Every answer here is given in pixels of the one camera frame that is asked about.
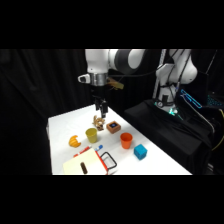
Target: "orange cup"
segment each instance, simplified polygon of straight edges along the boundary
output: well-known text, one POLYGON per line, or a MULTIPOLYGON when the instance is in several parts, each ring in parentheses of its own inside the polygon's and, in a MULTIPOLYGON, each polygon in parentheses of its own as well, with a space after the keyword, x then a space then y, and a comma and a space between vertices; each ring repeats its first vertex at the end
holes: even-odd
POLYGON ((121 145, 124 149, 130 149, 133 137, 129 133, 123 133, 121 135, 121 145))

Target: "orange toy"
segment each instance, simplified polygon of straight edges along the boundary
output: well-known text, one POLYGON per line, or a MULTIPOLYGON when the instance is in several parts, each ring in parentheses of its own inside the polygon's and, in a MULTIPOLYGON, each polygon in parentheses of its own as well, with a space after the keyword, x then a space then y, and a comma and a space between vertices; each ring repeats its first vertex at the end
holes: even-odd
POLYGON ((70 141, 69 141, 69 145, 70 145, 71 147, 78 148, 78 147, 81 145, 81 143, 78 143, 78 140, 77 140, 76 138, 78 138, 77 135, 71 137, 71 139, 70 139, 70 141))
POLYGON ((123 133, 121 135, 121 145, 124 149, 130 149, 133 137, 129 133, 123 133))

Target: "cup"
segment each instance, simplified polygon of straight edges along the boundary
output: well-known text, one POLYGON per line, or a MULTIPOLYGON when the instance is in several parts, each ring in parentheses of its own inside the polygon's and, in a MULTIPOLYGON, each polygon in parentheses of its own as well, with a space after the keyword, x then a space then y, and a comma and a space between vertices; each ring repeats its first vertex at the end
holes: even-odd
POLYGON ((97 142, 97 130, 95 128, 88 129, 86 131, 86 136, 88 137, 90 143, 97 142))
POLYGON ((123 133, 121 135, 121 145, 124 149, 130 149, 133 137, 129 133, 123 133))

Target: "blue light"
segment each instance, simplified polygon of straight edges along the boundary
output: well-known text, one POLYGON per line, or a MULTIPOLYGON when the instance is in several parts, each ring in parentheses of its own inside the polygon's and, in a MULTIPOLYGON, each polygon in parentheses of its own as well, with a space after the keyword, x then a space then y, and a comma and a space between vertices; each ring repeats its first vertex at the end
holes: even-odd
POLYGON ((190 103, 193 103, 197 108, 201 109, 202 105, 200 103, 198 103, 193 97, 191 97, 188 93, 186 93, 183 89, 181 90, 181 93, 184 94, 185 99, 187 98, 190 103))

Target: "small object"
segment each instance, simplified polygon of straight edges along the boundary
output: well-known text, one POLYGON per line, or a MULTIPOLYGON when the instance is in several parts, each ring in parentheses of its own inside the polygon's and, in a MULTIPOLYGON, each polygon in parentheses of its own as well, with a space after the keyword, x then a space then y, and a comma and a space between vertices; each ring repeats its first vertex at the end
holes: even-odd
POLYGON ((105 120, 103 118, 97 118, 97 116, 94 116, 93 118, 93 124, 96 126, 98 131, 103 131, 103 125, 105 123, 105 120))
POLYGON ((108 85, 111 85, 111 86, 113 86, 114 87, 114 89, 124 89, 124 84, 122 84, 122 83, 119 83, 119 82, 117 82, 117 81, 115 81, 114 79, 112 79, 112 78, 108 78, 109 80, 109 82, 107 83, 108 85))
POLYGON ((141 144, 135 147, 134 154, 139 160, 142 160, 146 157, 148 150, 141 144))
POLYGON ((86 131, 86 136, 88 137, 90 143, 97 142, 97 130, 95 128, 88 129, 86 131))
POLYGON ((86 147, 86 148, 85 148, 85 149, 83 149, 81 152, 79 152, 78 154, 74 155, 74 156, 73 156, 73 158, 77 157, 78 155, 81 155, 82 153, 86 152, 87 150, 89 150, 89 149, 91 149, 91 148, 92 148, 92 146, 91 146, 91 145, 90 145, 90 146, 88 146, 88 147, 86 147))
POLYGON ((96 152, 100 151, 103 148, 102 145, 100 145, 98 148, 94 149, 96 152))
POLYGON ((70 145, 71 147, 78 148, 78 147, 81 145, 81 143, 79 143, 78 140, 77 140, 76 138, 78 138, 77 135, 71 137, 71 139, 70 139, 70 141, 69 141, 69 145, 70 145))
POLYGON ((123 133, 121 135, 121 145, 124 149, 130 149, 133 136, 129 133, 123 133))
POLYGON ((121 130, 121 126, 116 121, 113 121, 107 124, 107 129, 109 130, 111 134, 114 134, 121 130))

